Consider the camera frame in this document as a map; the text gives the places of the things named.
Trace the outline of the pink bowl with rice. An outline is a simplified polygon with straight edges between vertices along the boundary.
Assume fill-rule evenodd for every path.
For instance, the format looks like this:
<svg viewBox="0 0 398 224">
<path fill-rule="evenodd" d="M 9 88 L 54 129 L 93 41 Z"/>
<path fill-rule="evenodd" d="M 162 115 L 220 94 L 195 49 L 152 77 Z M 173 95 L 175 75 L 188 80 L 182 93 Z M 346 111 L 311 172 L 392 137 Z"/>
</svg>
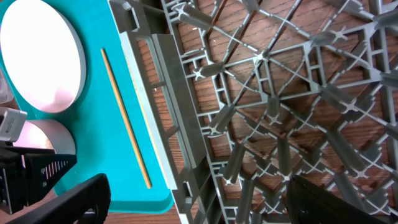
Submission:
<svg viewBox="0 0 398 224">
<path fill-rule="evenodd" d="M 76 146 L 69 130 L 53 119 L 26 121 L 19 139 L 13 143 L 17 147 L 53 149 L 56 154 L 76 154 Z"/>
</svg>

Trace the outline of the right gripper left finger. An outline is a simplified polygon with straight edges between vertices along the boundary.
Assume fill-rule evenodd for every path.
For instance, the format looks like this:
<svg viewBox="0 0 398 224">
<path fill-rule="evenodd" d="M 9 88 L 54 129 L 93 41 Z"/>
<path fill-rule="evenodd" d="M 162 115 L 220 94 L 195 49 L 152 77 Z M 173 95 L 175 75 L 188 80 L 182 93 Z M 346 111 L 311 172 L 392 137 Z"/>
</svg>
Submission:
<svg viewBox="0 0 398 224">
<path fill-rule="evenodd" d="M 104 223 L 110 203 L 108 178 L 99 173 L 10 223 Z"/>
</svg>

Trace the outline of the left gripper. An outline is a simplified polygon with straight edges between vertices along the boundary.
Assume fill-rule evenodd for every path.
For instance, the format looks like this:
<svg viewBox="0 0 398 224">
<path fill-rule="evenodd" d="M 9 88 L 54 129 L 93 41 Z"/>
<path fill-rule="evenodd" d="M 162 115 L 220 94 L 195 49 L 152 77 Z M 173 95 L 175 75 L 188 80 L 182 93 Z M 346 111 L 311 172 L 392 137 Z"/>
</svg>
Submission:
<svg viewBox="0 0 398 224">
<path fill-rule="evenodd" d="M 77 163 L 76 155 L 29 154 L 33 151 L 1 147 L 1 210 L 8 215 L 42 200 Z"/>
</svg>

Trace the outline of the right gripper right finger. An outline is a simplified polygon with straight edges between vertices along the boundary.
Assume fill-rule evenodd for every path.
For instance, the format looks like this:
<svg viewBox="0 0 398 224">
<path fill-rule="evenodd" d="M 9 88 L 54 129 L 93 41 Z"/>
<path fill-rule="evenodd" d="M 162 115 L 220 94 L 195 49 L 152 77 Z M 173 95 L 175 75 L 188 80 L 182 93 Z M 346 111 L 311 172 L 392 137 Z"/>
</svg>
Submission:
<svg viewBox="0 0 398 224">
<path fill-rule="evenodd" d="M 383 221 L 299 175 L 287 186 L 285 206 L 293 224 L 377 224 Z"/>
</svg>

